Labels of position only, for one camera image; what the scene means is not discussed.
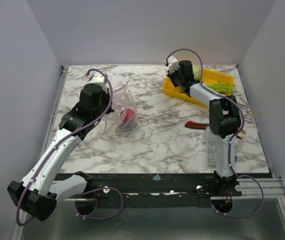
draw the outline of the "screw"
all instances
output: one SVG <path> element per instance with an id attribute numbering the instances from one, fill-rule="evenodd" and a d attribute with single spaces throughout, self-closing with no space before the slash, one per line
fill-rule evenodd
<path id="1" fill-rule="evenodd" d="M 239 184 L 237 184 L 236 186 L 234 186 L 234 189 L 235 189 L 237 192 L 241 192 L 241 191 L 242 191 L 242 186 L 240 186 Z"/>
<path id="2" fill-rule="evenodd" d="M 198 186 L 196 187 L 196 190 L 199 191 L 199 192 L 202 191 L 202 190 L 203 190 L 203 186 L 198 185 Z"/>
<path id="3" fill-rule="evenodd" d="M 105 194 L 108 194 L 111 190 L 108 188 L 108 186 L 105 186 L 105 189 L 102 190 Z"/>

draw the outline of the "clear plastic bag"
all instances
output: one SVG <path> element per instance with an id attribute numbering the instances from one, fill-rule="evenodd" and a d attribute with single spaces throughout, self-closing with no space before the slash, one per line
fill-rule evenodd
<path id="1" fill-rule="evenodd" d="M 112 109 L 106 115 L 103 135 L 129 133 L 137 127 L 137 106 L 128 83 L 113 92 Z"/>

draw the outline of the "yellow tray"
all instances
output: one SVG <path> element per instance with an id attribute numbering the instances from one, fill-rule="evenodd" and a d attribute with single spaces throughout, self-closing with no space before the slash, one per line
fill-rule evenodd
<path id="1" fill-rule="evenodd" d="M 202 76 L 202 81 L 206 84 L 229 84 L 229 85 L 233 85 L 234 84 L 234 77 L 227 75 L 227 74 L 223 74 L 221 72 L 216 72 L 216 71 L 212 71 L 209 69 L 204 68 L 203 69 L 203 76 Z M 184 100 L 186 102 L 192 103 L 192 104 L 197 104 L 203 107 L 206 107 L 202 102 L 200 102 L 198 99 L 192 98 L 187 96 L 184 93 L 181 93 L 181 87 L 177 86 L 174 87 L 172 81 L 170 80 L 169 77 L 167 77 L 162 85 L 162 90 L 164 92 L 164 94 L 180 99 L 180 100 Z M 231 92 L 225 92 L 225 95 L 230 95 L 232 94 Z"/>

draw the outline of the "white marble countertop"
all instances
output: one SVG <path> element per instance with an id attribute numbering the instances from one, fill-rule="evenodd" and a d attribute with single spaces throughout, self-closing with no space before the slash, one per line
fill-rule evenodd
<path id="1" fill-rule="evenodd" d="M 114 89 L 128 82 L 137 104 L 138 128 L 127 136 L 102 137 L 104 120 L 92 130 L 62 166 L 61 173 L 212 173 L 206 164 L 204 130 L 185 128 L 187 121 L 209 122 L 205 107 L 191 104 L 163 93 L 166 77 L 162 65 L 71 66 L 59 104 L 53 133 L 62 116 L 79 101 L 91 67 L 107 73 Z M 245 114 L 247 134 L 236 140 L 238 173 L 268 173 L 268 164 L 254 119 L 235 65 L 206 66 L 234 77 L 237 98 Z"/>

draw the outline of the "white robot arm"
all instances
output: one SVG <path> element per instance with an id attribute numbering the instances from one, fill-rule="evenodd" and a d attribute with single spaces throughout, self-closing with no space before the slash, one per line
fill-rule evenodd
<path id="1" fill-rule="evenodd" d="M 59 130 L 36 165 L 20 182 L 9 184 L 7 190 L 18 209 L 44 221 L 57 203 L 84 192 L 91 184 L 91 176 L 81 171 L 58 183 L 53 181 L 68 156 L 95 127 L 90 123 L 103 113 L 111 113 L 110 106 L 106 79 L 96 72 L 81 90 L 79 102 L 62 117 Z"/>
<path id="2" fill-rule="evenodd" d="M 217 147 L 217 161 L 215 173 L 220 178 L 229 178 L 234 175 L 232 168 L 235 167 L 235 138 L 231 136 L 238 131 L 241 125 L 238 109 L 229 101 L 219 97 L 218 93 L 212 94 L 202 87 L 199 81 L 194 80 L 193 65 L 191 61 L 180 61 L 170 56 L 167 60 L 167 76 L 175 87 L 191 98 L 200 100 L 209 108 L 210 130 L 215 134 Z M 228 96 L 234 102 L 234 96 Z"/>

